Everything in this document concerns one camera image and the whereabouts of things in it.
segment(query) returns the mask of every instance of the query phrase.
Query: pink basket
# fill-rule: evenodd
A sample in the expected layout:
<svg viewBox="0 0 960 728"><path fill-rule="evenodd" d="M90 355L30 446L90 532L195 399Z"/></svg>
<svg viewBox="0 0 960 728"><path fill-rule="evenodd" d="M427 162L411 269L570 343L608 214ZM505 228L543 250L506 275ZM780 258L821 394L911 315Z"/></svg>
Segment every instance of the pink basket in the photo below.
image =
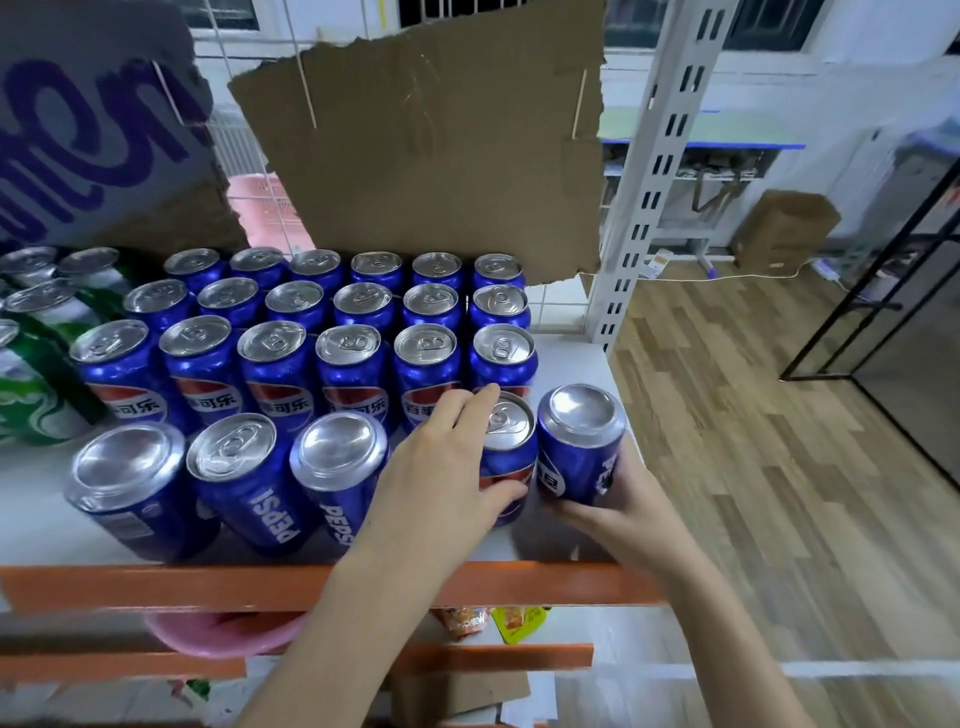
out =
<svg viewBox="0 0 960 728"><path fill-rule="evenodd" d="M231 177L227 199L240 216L252 248L266 246L296 253L316 247L276 175Z"/></svg>

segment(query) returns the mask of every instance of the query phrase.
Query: snack package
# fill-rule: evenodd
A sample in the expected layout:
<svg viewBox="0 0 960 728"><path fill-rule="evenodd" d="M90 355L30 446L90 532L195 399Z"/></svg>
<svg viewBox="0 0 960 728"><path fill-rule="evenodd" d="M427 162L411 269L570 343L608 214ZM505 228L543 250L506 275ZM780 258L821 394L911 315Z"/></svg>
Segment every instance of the snack package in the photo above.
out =
<svg viewBox="0 0 960 728"><path fill-rule="evenodd" d="M482 632L487 626L487 610L479 607L458 607L457 609L431 609L440 620L450 637L462 640L468 635Z"/></svg>
<svg viewBox="0 0 960 728"><path fill-rule="evenodd" d="M549 607L494 607L491 615L503 641L517 644L540 629L549 611Z"/></svg>

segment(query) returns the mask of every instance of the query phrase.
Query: orange shelf rail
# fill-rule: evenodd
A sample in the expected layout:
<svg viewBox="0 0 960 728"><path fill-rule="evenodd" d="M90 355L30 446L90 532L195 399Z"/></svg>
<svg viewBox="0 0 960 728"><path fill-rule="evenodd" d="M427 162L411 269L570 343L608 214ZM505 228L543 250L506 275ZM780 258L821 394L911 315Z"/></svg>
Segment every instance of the orange shelf rail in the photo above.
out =
<svg viewBox="0 0 960 728"><path fill-rule="evenodd" d="M0 595L20 614L160 609L303 612L317 602L330 566L0 567ZM647 574L617 564L467 562L436 607L662 604Z"/></svg>

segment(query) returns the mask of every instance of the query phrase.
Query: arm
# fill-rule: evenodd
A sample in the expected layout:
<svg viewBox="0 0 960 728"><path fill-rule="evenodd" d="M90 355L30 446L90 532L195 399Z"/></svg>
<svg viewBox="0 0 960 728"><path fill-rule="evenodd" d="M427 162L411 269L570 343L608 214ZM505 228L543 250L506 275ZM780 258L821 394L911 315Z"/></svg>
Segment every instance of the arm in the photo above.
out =
<svg viewBox="0 0 960 728"><path fill-rule="evenodd" d="M652 570L690 649L716 728L813 728L736 593L697 546L629 436L610 508L568 500L553 509L624 566Z"/></svg>
<svg viewBox="0 0 960 728"><path fill-rule="evenodd" d="M237 728L358 728L387 670L434 596L526 492L480 492L487 422L499 388L446 392L377 483L356 541L333 568L297 639Z"/></svg>

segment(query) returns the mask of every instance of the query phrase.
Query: black metal frame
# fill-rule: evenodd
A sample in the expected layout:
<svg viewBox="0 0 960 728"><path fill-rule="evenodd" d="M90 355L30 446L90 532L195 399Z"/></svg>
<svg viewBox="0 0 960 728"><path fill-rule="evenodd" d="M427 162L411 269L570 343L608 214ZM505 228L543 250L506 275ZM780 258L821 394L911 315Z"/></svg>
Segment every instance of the black metal frame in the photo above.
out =
<svg viewBox="0 0 960 728"><path fill-rule="evenodd" d="M949 270L947 270L937 280L937 282L934 283L930 289L924 293L916 305L907 311L902 318L897 321L897 324L890 331L888 331L886 335L883 336L883 338L881 338L880 341L877 342L866 354L864 354L860 361L857 362L849 372L838 374L828 371L834 362L836 362L837 358L847 350L850 344L853 343L857 336L859 336L864 330L867 329L867 327L870 326L880 311L885 309L900 310L901 304L893 302L892 299L897 296L898 292L908 281L910 281L914 273L920 270L924 263L943 243L948 241L960 242L960 234L956 233L957 228L960 227L960 209L950 215L949 220L947 220L937 232L914 232L914 229L920 225L927 213L933 209L933 207L944 196L944 194L954 184L958 183L958 181L960 181L960 158L953 162L944 177L937 182L937 185L933 188L927 198L920 204L920 206L917 207L916 211L910 216L910 219L903 224L903 227L901 227L897 234L894 235L889 243L887 243L886 247L880 251L879 255L877 255L870 267L867 268L866 272L850 288L843 301L841 301L840 304L838 304L836 308L830 312L829 316L827 316L827 319L816 330L816 332L814 332L813 336L810 337L810 340L804 344L803 348L800 349L793 360L787 364L786 369L784 369L780 374L780 381L823 381L841 379L852 382L853 385L860 390L861 393L863 393L864 397L870 400L874 406L880 410L880 412L882 412L883 415L891 422L891 424L900 431L900 434L902 434L944 478L952 483L955 488L960 490L960 482L957 481L956 477L948 472L947 469L944 468L936 460L936 458L934 458L933 455L931 455L913 437L909 430L907 430L897 420L897 418L895 418L887 410L887 408L884 407L883 404L881 404L879 400L877 400L877 398L874 397L874 395L872 395L867 388L857 380L856 377L857 370L859 370L865 362L867 362L879 349L881 349L892 336L894 336L901 328L903 328L903 326L909 322L913 316L920 311L954 275L960 273L960 263L953 265ZM870 284L876 273L887 263L887 261L890 260L891 257L903 251L907 245L918 243L925 245L923 251L917 256L917 259L913 261L913 263L910 265L910 268L881 301L863 302L859 299L860 293ZM823 337L842 316L845 316L853 310L862 309L864 307L869 307L871 309L870 313L864 316L863 320L860 321L853 333L851 333L837 348L837 350L830 355L829 359L820 366L815 374L796 374L797 369L803 364L810 352L813 351L814 347L820 343Z"/></svg>

